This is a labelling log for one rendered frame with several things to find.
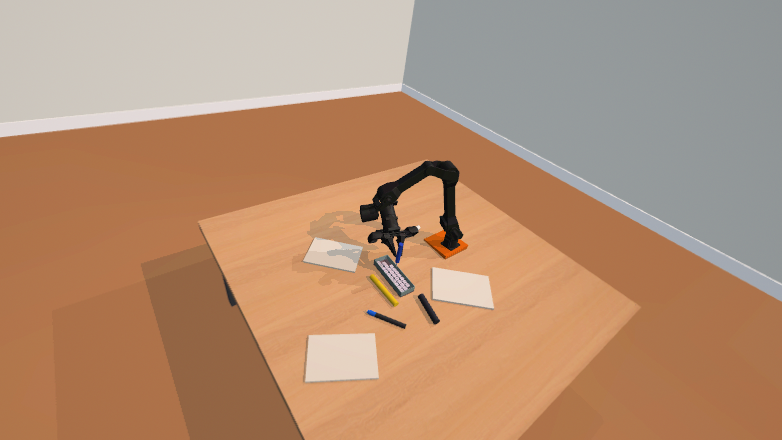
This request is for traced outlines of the blue hexagonal rod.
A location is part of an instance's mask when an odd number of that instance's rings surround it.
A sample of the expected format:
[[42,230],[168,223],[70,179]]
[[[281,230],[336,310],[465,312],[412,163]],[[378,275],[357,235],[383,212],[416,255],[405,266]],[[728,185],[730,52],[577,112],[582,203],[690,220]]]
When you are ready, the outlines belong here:
[[399,243],[399,246],[398,246],[398,251],[397,251],[397,255],[396,255],[397,257],[396,257],[396,260],[395,260],[395,262],[396,262],[396,267],[397,267],[397,263],[399,263],[399,262],[400,262],[400,257],[401,257],[402,249],[403,249],[403,243]]

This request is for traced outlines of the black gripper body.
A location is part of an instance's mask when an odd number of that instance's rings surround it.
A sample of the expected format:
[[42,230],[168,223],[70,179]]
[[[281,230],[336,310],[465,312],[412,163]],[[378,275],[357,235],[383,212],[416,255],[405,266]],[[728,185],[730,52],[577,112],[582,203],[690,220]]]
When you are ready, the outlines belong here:
[[384,233],[381,233],[380,231],[371,232],[370,235],[368,236],[368,243],[376,243],[378,239],[381,239],[383,241],[385,238],[396,237],[396,236],[398,239],[402,235],[408,235],[407,237],[413,237],[419,232],[416,226],[407,227],[405,230],[400,231],[401,228],[399,227],[397,221],[398,216],[396,216],[395,214],[386,215],[381,219],[382,219],[382,225],[384,227]]

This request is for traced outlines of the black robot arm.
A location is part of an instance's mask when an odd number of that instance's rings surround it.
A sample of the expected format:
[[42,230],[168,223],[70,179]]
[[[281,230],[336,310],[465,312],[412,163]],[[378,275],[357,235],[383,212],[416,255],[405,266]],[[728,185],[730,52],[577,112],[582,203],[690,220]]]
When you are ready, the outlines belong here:
[[[455,185],[459,179],[459,170],[451,161],[425,161],[419,167],[394,182],[388,182],[377,189],[373,203],[360,205],[362,223],[377,220],[379,212],[381,218],[395,214],[394,206],[400,195],[413,185],[428,176],[442,179],[444,192],[444,214],[440,217],[440,225],[446,232],[444,241],[440,244],[450,251],[460,246],[459,239],[464,236],[459,229],[455,215]],[[380,201],[379,201],[380,200]]]

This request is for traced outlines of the grey keyboard with white letter keys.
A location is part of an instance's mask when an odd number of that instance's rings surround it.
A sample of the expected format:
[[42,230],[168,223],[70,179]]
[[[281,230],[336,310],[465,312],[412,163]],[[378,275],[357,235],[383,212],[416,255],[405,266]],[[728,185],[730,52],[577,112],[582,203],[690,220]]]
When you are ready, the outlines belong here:
[[398,266],[396,267],[396,264],[388,254],[374,259],[374,266],[379,270],[400,298],[414,291],[414,284]]

